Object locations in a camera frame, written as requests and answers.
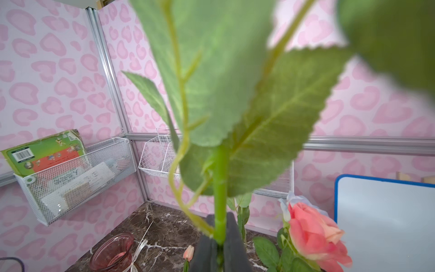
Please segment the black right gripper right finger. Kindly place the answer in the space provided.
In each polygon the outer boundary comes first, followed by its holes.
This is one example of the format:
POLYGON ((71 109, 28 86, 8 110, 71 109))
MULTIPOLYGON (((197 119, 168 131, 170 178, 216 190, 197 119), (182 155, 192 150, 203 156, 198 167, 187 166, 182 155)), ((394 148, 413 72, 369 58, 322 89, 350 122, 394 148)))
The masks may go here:
POLYGON ((233 213, 227 213, 226 238, 223 245, 224 272, 252 272, 247 251, 233 213))

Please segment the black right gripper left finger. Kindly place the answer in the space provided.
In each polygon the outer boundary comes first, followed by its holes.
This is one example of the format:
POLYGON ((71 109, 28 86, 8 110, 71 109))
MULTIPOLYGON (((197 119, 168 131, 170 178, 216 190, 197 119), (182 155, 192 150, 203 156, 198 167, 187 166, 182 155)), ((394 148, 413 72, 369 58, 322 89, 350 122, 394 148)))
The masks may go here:
POLYGON ((217 272, 218 245, 213 238, 203 234, 195 246, 188 272, 217 272))

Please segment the pink artificial tulip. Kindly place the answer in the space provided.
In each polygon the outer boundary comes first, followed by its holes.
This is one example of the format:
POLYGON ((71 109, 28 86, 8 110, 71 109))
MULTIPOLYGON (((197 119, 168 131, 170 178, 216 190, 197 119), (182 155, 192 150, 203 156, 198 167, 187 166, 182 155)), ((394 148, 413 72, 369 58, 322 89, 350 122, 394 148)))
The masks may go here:
POLYGON ((183 253, 183 260, 184 260, 183 272, 189 271, 189 265, 190 265, 190 261, 193 259, 193 255, 194 255, 194 247, 192 245, 189 245, 183 253))

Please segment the red artificial rose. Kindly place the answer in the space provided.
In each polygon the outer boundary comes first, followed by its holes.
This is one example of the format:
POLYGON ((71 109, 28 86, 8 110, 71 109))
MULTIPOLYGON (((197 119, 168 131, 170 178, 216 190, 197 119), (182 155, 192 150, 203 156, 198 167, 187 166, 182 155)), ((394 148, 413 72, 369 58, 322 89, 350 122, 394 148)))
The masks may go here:
POLYGON ((401 86, 435 93, 433 1, 337 1, 345 46, 288 50, 305 1, 271 48, 275 1, 131 1, 168 100, 126 73, 169 126, 168 183, 223 272, 227 200, 275 181, 308 141, 346 63, 359 55, 401 86))

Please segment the pink artificial rose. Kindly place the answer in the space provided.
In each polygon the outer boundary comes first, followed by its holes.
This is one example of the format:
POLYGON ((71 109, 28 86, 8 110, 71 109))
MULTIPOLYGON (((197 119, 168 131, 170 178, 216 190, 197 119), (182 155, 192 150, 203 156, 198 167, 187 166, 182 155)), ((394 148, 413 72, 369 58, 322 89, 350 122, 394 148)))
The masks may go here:
POLYGON ((256 254, 269 272, 342 272, 353 265, 342 242, 344 231, 328 216, 305 204, 289 206, 290 220, 275 244, 253 239, 256 254))

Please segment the white artificial rose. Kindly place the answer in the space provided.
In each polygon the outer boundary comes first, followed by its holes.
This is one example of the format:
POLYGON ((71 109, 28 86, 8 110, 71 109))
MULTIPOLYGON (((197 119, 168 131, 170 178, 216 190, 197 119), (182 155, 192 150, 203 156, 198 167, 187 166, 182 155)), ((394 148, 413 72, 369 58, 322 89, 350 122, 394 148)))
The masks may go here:
POLYGON ((228 199, 227 207, 234 212, 235 216, 242 216, 238 221, 244 223, 244 227, 272 235, 290 220, 288 207, 298 203, 312 207, 320 214, 328 216, 326 211, 312 204, 306 197, 295 195, 294 192, 289 192, 283 198, 251 193, 228 199))

